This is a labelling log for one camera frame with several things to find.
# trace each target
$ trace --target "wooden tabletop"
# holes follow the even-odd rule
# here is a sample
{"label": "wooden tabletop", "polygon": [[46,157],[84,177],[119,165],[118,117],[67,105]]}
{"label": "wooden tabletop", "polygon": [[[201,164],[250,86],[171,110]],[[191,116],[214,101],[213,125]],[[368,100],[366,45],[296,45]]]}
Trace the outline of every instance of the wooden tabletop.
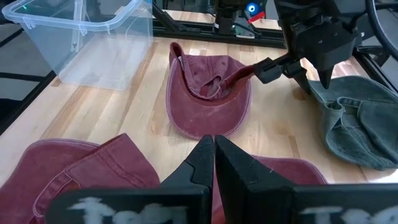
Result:
{"label": "wooden tabletop", "polygon": [[[171,12],[171,15],[186,21],[213,20],[209,15],[192,12]],[[256,25],[278,29],[276,21],[257,21]],[[169,44],[173,41],[177,41],[186,54],[228,54],[244,64],[285,53],[285,50],[265,47],[154,38],[151,50],[125,91],[67,85],[56,78],[0,136],[0,186],[27,146],[39,139],[69,138],[102,143],[120,133],[128,133],[160,179],[165,179],[197,143],[179,134],[166,113]],[[308,77],[317,79],[311,64],[306,60],[302,64],[308,69]],[[333,75],[363,74],[352,58],[336,66]],[[398,182],[395,170],[365,169],[334,156],[323,145],[318,132],[319,110],[315,100],[293,80],[281,77],[263,85],[252,78],[251,82],[248,118],[231,137],[246,152],[306,159],[320,169],[329,183]]]}

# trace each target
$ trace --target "faded red fabric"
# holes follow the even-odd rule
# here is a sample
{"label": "faded red fabric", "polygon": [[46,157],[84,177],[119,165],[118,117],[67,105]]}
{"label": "faded red fabric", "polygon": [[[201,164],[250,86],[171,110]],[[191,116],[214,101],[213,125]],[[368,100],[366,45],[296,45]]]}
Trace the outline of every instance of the faded red fabric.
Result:
{"label": "faded red fabric", "polygon": [[253,66],[229,56],[185,55],[170,45],[166,107],[170,122],[194,139],[233,134],[244,121],[251,97]]}
{"label": "faded red fabric", "polygon": [[[321,172],[310,162],[301,159],[256,157],[258,161],[296,184],[327,184]],[[213,213],[211,224],[225,224],[223,205],[216,175],[213,183]]]}
{"label": "faded red fabric", "polygon": [[50,201],[71,189],[159,184],[156,171],[126,134],[101,146],[62,139],[38,141],[28,147],[0,189],[0,223],[44,223]]}

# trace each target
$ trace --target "plastic container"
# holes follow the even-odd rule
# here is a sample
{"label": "plastic container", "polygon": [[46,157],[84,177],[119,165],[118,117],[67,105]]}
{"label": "plastic container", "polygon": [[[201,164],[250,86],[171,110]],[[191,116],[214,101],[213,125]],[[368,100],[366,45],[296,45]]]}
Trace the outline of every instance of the plastic container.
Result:
{"label": "plastic container", "polygon": [[126,89],[153,39],[150,0],[19,0],[2,13],[65,83]]}

